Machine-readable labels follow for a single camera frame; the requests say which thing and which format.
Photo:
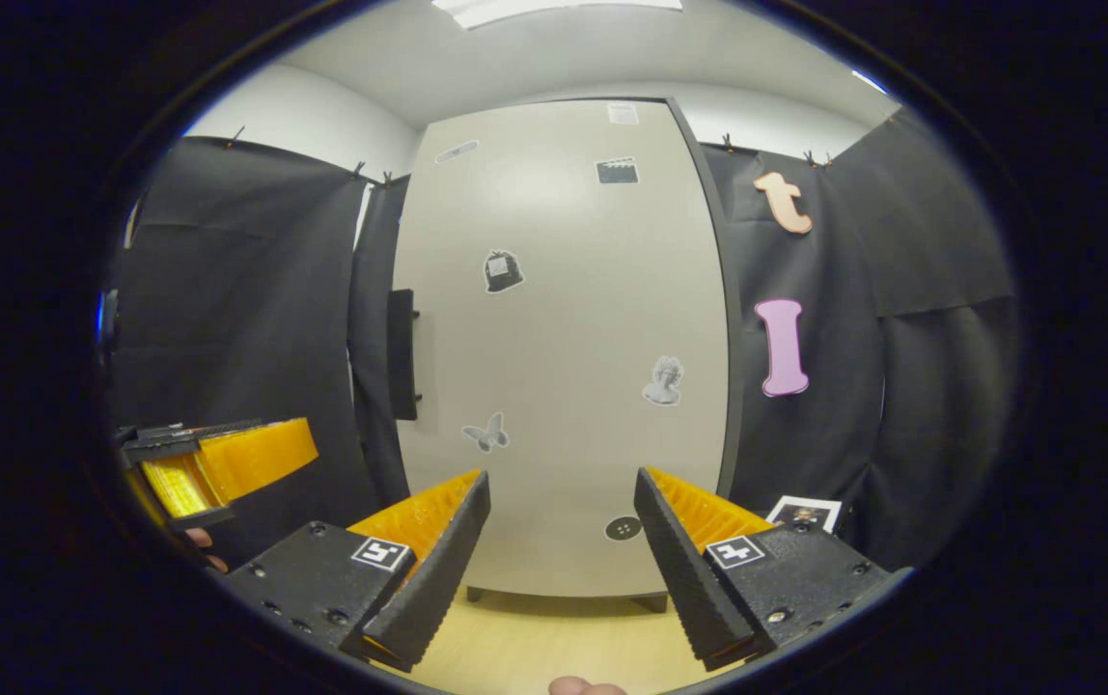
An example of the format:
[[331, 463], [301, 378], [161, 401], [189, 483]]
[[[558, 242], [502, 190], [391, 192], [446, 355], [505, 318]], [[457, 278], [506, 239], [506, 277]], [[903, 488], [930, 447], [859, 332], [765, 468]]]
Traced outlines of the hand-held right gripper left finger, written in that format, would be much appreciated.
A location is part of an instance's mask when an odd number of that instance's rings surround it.
[[326, 653], [409, 672], [456, 597], [489, 511], [488, 474], [470, 470], [347, 528], [312, 520], [226, 585]]

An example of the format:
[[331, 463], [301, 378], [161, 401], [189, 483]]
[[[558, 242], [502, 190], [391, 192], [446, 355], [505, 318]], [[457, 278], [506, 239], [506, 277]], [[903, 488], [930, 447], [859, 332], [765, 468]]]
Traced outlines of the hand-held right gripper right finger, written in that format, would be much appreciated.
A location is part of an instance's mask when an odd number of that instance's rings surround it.
[[813, 517], [773, 524], [652, 466], [635, 476], [633, 505], [683, 633], [709, 672], [800, 647], [910, 575], [864, 558]]

